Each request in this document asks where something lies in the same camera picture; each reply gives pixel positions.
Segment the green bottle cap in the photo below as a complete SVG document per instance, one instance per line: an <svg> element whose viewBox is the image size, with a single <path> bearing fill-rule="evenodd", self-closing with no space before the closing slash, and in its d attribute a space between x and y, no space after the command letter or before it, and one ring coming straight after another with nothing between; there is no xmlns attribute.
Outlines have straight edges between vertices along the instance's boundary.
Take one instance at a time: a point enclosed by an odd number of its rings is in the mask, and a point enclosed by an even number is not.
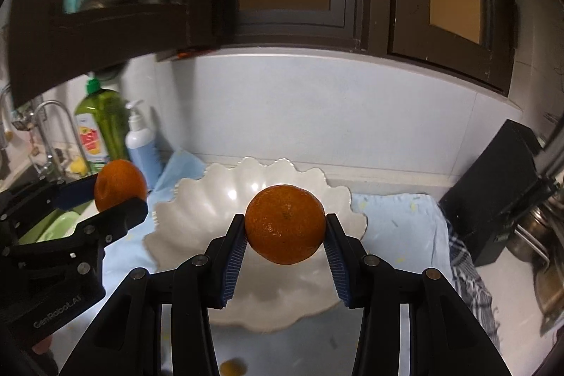
<svg viewBox="0 0 564 376"><path fill-rule="evenodd" d="M100 81L96 77L92 77L86 83L86 92L88 94L95 93L99 91L102 86L100 85Z"/></svg>

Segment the light blue tablecloth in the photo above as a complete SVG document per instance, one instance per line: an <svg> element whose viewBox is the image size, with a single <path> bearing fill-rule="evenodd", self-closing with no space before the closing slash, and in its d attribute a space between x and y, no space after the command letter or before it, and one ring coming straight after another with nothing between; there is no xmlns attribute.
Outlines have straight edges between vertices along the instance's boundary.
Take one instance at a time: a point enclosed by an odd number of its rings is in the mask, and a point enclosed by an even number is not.
<svg viewBox="0 0 564 376"><path fill-rule="evenodd" d="M198 179L204 170L205 164L194 155L183 151L173 154L149 196L149 214L145 222L106 248L103 265L105 299L133 268L144 266L150 272L156 271L154 261L141 244L143 236L154 229L152 208L159 201L173 198L173 188L178 180L183 177ZM452 282L446 222L430 196L353 194L352 208L368 218L368 228L362 240L367 252L377 254L394 267L406 271L421 273L432 266ZM51 348L59 367L105 299L55 333ZM407 308L401 309L401 316L399 374L407 375L410 351ZM248 366L249 376L350 374L361 320L361 310L349 310L339 304L271 334L251 333L240 327L213 326L216 357L218 364L229 358L242 358ZM164 307L163 358L164 368L170 369L169 339L170 307Z"/></svg>

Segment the plaid towel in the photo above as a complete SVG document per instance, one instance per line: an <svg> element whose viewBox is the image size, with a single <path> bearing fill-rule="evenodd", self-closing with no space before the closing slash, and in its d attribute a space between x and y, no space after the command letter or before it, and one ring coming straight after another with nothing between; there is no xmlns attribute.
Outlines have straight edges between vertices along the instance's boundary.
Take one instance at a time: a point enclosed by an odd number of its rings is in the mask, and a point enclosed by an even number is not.
<svg viewBox="0 0 564 376"><path fill-rule="evenodd" d="M493 317L492 295L476 271L470 252L450 223L447 223L447 227L454 287L499 351L499 323Z"/></svg>

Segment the orange fruit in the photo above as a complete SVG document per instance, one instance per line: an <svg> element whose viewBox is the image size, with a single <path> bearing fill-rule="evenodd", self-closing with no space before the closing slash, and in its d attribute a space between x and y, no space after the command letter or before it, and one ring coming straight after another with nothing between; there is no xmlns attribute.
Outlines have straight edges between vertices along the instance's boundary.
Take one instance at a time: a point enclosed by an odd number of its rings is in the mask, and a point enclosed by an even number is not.
<svg viewBox="0 0 564 376"><path fill-rule="evenodd" d="M274 185L260 191L245 213L250 246L279 265L311 257L325 237L325 211L309 191Z"/></svg>
<svg viewBox="0 0 564 376"><path fill-rule="evenodd" d="M100 212L138 197L147 200L147 185L141 171L127 160L114 160L98 173L94 201Z"/></svg>

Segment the white scalloped plate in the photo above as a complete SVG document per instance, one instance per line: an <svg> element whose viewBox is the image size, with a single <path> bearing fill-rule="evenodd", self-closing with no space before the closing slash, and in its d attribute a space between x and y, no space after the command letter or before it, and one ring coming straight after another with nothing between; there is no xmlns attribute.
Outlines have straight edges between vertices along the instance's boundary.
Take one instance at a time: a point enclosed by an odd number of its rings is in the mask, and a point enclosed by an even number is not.
<svg viewBox="0 0 564 376"><path fill-rule="evenodd" d="M347 235L359 239L364 235L366 217L351 210L347 187L329 186L318 168L299 172L286 159L263 166L247 157L234 168L214 163L199 180L181 179L175 198L154 206L155 231L143 242L159 271L177 268L204 253L213 238L226 233L235 214L245 213L260 190L276 184L310 191L326 214L337 214ZM209 318L211 323L273 332L338 301L323 246L307 260L282 266L265 260L247 245L233 299L222 310L210 309Z"/></svg>

